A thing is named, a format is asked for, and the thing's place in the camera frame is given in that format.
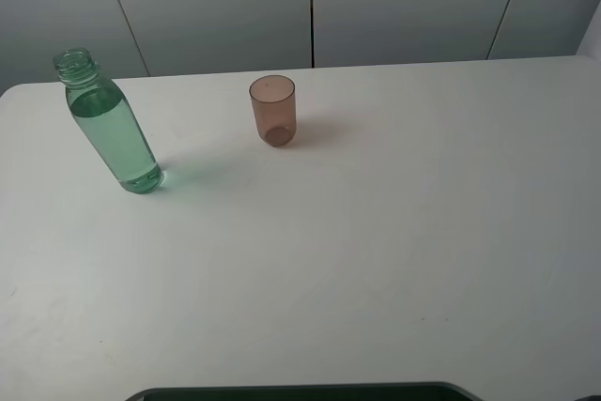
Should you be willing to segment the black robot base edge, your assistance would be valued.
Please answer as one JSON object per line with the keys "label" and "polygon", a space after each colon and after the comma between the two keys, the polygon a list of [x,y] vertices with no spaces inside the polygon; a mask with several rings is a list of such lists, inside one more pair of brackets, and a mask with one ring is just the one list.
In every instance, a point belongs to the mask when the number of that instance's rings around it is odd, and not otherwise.
{"label": "black robot base edge", "polygon": [[154,388],[131,400],[199,401],[342,401],[342,400],[475,400],[446,382],[364,383],[298,386]]}

